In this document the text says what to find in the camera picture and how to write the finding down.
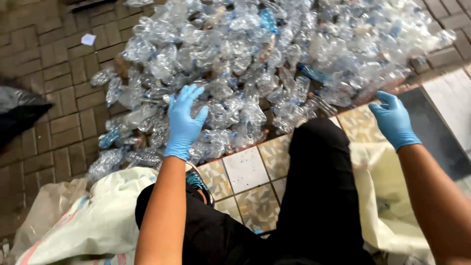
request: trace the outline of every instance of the leg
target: leg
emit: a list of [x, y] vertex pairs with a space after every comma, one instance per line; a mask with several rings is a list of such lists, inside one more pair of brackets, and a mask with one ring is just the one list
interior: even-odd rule
[[[140, 228], [154, 185], [142, 190], [136, 204]], [[203, 196], [187, 183], [187, 219], [183, 239], [183, 264], [238, 264], [252, 257], [262, 241], [247, 227], [205, 205]]]
[[294, 130], [286, 192], [269, 240], [314, 261], [373, 264], [363, 250], [358, 194], [345, 132], [327, 118]]

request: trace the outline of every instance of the blue latex glove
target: blue latex glove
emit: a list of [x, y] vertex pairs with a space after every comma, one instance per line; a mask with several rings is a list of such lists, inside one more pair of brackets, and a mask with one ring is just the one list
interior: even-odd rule
[[186, 85], [177, 100], [174, 95], [170, 96], [170, 139], [163, 156], [176, 156], [185, 161], [188, 159], [190, 147], [198, 139], [208, 116], [208, 106], [203, 106], [195, 119], [190, 117], [191, 106], [203, 91], [203, 87], [198, 88], [195, 84]]
[[396, 151], [403, 145], [422, 144], [412, 131], [409, 113], [402, 102], [395, 96], [378, 91], [381, 106], [370, 103], [371, 112], [378, 121], [380, 131]]

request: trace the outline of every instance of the sneaker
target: sneaker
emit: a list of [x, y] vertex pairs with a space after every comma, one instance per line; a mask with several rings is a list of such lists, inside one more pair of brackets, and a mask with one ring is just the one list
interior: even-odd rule
[[195, 190], [201, 190], [206, 197], [206, 202], [209, 206], [214, 208], [214, 199], [209, 192], [209, 188], [204, 184], [200, 171], [195, 165], [187, 162], [185, 165], [187, 183], [190, 184]]

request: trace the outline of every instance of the paper scrap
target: paper scrap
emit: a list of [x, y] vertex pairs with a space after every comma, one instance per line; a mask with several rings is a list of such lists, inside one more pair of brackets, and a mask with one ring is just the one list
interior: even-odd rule
[[87, 33], [82, 37], [82, 44], [93, 46], [93, 42], [95, 42], [95, 39], [96, 39], [95, 35]]

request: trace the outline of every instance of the knee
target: knee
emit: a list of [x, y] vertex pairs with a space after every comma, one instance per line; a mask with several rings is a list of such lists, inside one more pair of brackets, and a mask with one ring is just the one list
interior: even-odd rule
[[292, 145], [299, 145], [303, 149], [311, 145], [348, 149], [349, 144], [350, 141], [345, 132], [330, 119], [324, 117], [310, 119], [294, 130], [292, 138]]

